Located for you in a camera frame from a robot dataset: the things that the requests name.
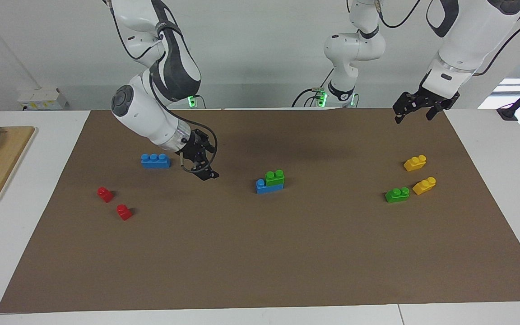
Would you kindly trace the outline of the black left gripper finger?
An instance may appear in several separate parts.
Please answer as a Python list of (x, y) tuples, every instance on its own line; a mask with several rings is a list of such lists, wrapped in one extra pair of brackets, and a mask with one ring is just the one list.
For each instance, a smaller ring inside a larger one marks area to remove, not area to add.
[(419, 109), (419, 95), (404, 92), (395, 101), (393, 111), (395, 113), (395, 121), (397, 124), (402, 123), (403, 119), (409, 113), (415, 112)]
[(429, 107), (429, 109), (426, 113), (427, 120), (429, 120), (429, 121), (433, 120), (434, 117), (438, 113), (442, 112), (444, 109), (445, 109), (445, 107), (443, 107), (441, 102), (432, 103), (431, 107)]

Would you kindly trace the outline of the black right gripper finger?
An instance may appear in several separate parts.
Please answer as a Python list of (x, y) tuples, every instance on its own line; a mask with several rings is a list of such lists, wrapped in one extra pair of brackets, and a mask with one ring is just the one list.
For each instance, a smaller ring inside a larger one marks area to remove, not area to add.
[(195, 160), (195, 175), (202, 181), (219, 178), (219, 173), (212, 169), (208, 159)]
[(211, 143), (210, 142), (210, 136), (206, 133), (200, 130), (200, 153), (212, 153), (216, 154), (217, 147), (216, 142)]

